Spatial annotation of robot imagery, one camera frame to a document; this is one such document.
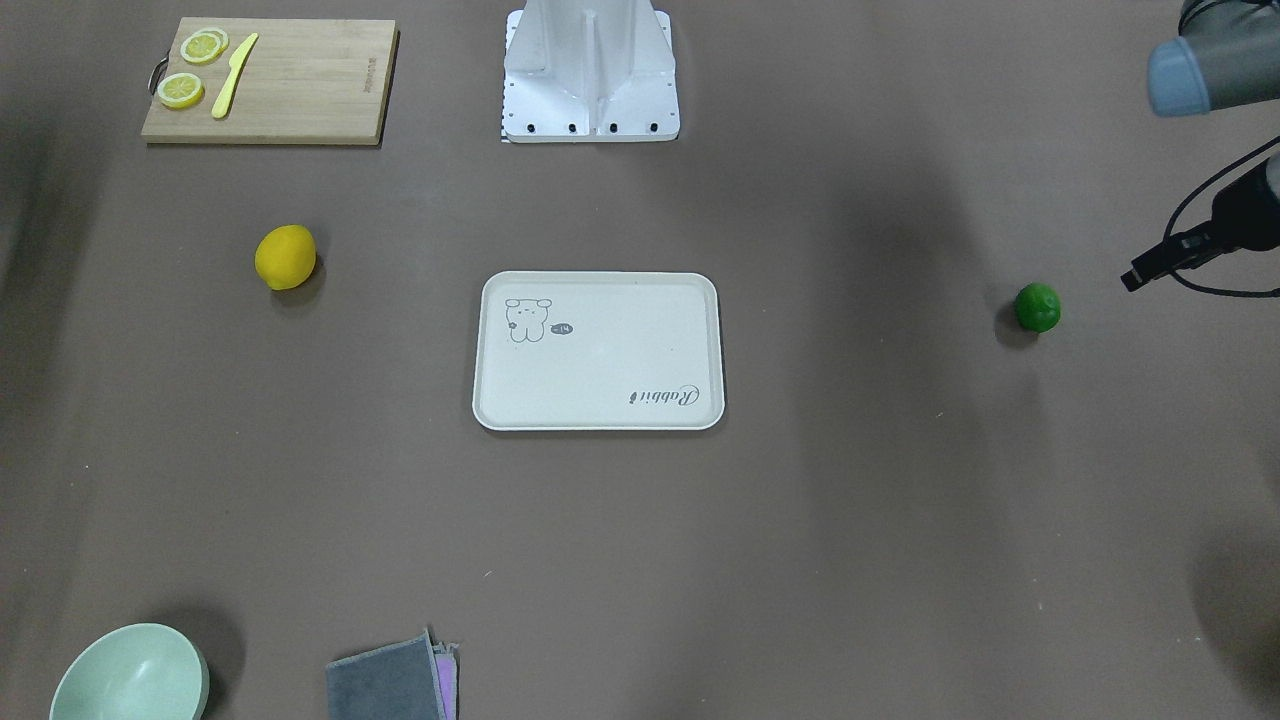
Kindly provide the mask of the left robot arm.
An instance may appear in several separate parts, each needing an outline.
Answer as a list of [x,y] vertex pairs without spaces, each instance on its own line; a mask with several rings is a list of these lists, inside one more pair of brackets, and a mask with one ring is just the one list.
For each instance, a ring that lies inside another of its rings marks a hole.
[[[1147,91],[1157,117],[1210,114],[1279,96],[1279,10],[1275,1],[1185,1],[1174,38],[1149,54]],[[1197,284],[1183,272],[1238,251],[1268,252],[1279,242],[1277,140],[1217,170],[1172,210],[1161,240],[1132,260],[1126,291],[1171,277],[1225,299],[1276,299],[1276,290]]]

